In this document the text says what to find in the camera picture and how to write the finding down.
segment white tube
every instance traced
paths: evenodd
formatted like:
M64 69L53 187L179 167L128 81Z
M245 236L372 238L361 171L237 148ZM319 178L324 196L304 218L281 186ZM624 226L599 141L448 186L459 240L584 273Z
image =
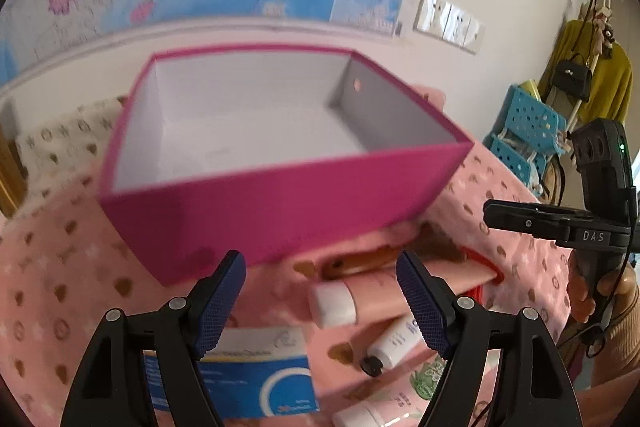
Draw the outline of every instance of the white tube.
M486 375L500 360L500 350L489 351ZM366 400L332 417L335 427L417 427L433 397L445 362L433 357Z
M378 377L398 365L420 342L424 342L414 316L409 313L397 318L382 336L367 349L360 367L370 377Z

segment camera device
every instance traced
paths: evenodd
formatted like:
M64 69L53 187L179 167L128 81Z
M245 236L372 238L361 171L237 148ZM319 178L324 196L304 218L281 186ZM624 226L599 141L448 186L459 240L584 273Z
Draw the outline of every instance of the camera device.
M598 118L572 133L571 140L586 210L488 200L484 222L492 229L529 233L574 249L577 268L596 302L580 333L592 357L604 347L613 308L613 299L601 295L596 285L614 270L620 270L616 286L620 282L633 247L638 200L621 123Z

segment light switch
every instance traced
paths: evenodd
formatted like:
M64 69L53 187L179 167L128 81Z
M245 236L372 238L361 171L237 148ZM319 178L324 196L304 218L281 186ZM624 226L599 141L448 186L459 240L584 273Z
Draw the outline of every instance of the light switch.
M441 38L450 10L451 3L446 0L420 0L414 29Z
M442 38L447 42L451 42L451 44L463 46L465 44L466 32L471 24L471 19L471 14L465 12L462 8L455 5L451 6L449 19L444 28Z
M464 49L473 54L478 53L482 45L482 40L484 40L484 32L484 25L478 19L472 18L469 23L469 28L466 31L465 43L463 45Z

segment product packaging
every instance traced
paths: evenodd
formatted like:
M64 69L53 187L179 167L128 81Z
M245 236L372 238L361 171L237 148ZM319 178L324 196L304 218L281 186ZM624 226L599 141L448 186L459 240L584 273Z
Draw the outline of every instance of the product packaging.
M167 286L208 277L228 250L253 266L416 216L473 145L355 50L180 47L140 71L97 198Z
M169 410L154 352L145 352L151 402ZM315 412L302 328L226 328L198 369L221 418Z
M489 351L484 374L495 367L499 360L499 349ZM416 427L427 410L444 366L444 360L435 355L366 400L334 414L334 426Z
M424 339L414 316L411 313L403 315L369 346L360 367L370 377L378 377L396 367L419 343L424 345Z
M424 265L431 275L443 278L456 295L496 277L494 270L476 261L431 259ZM321 329L370 324L409 313L395 267L317 283L310 287L308 297L311 315Z

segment human hand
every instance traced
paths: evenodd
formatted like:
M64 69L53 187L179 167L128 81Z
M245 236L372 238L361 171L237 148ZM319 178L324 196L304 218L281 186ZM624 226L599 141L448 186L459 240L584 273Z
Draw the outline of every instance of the human hand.
M618 274L619 271L615 270L600 279L596 287L598 293L604 296L611 295ZM631 306L636 297L637 287L636 272L630 264L627 264L620 284L616 289L612 317L617 317ZM566 292L569 295L572 317L577 322L587 322L596 309L596 302L592 297L588 296L589 288L587 288L586 281L578 271L574 252L569 257L569 282L566 285Z

